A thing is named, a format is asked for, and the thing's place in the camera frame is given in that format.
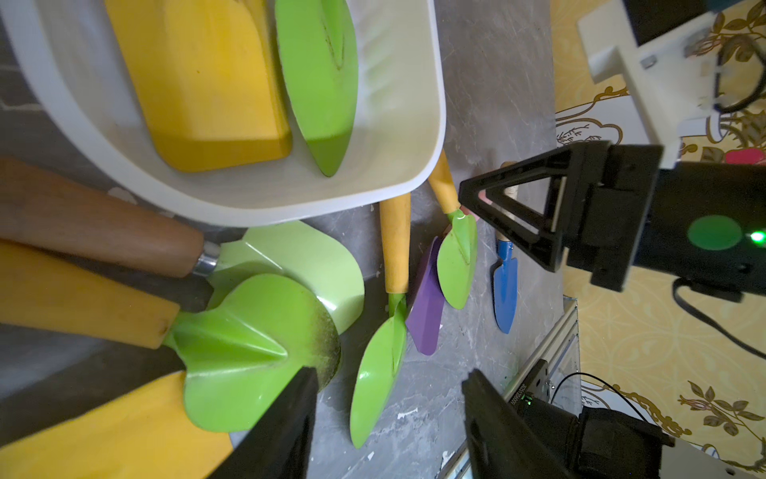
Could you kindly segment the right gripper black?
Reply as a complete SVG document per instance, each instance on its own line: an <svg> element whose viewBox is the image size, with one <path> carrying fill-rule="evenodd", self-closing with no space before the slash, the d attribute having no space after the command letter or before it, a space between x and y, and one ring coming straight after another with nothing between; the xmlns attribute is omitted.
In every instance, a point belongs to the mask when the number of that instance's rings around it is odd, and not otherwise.
<svg viewBox="0 0 766 479"><path fill-rule="evenodd" d="M459 201L554 273L567 263L598 287L622 291L632 267L676 277L738 303L765 293L765 169L679 162L658 146L594 142L562 147L462 181ZM542 209L512 187L548 182Z"/></svg>

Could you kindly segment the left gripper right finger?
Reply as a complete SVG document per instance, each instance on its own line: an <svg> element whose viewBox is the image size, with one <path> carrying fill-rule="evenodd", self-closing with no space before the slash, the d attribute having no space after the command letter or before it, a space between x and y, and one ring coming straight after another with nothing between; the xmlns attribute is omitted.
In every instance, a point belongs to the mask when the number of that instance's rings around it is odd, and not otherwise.
<svg viewBox="0 0 766 479"><path fill-rule="evenodd" d="M571 478L479 369L462 383L465 429L475 478Z"/></svg>

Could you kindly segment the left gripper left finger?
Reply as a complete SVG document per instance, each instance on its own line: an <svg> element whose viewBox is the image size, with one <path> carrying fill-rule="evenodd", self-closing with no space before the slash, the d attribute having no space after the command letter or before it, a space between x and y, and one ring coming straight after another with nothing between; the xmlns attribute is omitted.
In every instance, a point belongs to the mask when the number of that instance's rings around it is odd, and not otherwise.
<svg viewBox="0 0 766 479"><path fill-rule="evenodd" d="M317 394L316 369L303 367L211 477L307 477Z"/></svg>

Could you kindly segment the blue small trowel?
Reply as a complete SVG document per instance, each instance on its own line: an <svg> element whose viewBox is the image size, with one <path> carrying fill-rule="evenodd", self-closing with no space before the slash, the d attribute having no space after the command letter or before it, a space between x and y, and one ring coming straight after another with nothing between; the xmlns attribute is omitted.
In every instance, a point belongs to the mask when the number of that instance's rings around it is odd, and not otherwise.
<svg viewBox="0 0 766 479"><path fill-rule="evenodd" d="M517 312L519 263L514 257L514 244L496 231L499 258L493 269L493 305L498 328L508 335Z"/></svg>

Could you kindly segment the purple shovel pink handle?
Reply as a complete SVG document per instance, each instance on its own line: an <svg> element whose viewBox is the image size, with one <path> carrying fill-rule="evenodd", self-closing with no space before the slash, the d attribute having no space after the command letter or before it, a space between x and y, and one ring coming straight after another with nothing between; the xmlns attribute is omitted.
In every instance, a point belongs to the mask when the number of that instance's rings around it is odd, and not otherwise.
<svg viewBox="0 0 766 479"><path fill-rule="evenodd" d="M425 251L415 281L412 305L406 319L407 329L416 349L424 355L433 355L445 305L438 279L437 259L443 239L436 237Z"/></svg>

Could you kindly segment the green trowel yellow handle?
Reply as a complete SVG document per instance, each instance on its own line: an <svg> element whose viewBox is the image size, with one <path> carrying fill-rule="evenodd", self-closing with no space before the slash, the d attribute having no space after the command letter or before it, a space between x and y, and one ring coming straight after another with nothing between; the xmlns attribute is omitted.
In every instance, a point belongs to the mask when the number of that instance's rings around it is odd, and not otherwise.
<svg viewBox="0 0 766 479"><path fill-rule="evenodd" d="M348 149L358 99L356 33L345 1L274 4L283 80L317 167L334 176Z"/></svg>

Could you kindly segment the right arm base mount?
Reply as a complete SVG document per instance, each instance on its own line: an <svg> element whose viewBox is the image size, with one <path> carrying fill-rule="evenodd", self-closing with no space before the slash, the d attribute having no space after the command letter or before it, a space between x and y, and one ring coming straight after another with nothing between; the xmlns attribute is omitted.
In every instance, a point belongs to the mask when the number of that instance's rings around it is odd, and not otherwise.
<svg viewBox="0 0 766 479"><path fill-rule="evenodd" d="M549 403L549 364L537 360L509 400L558 465L578 478L658 478L675 440L619 411L586 407L578 415Z"/></svg>

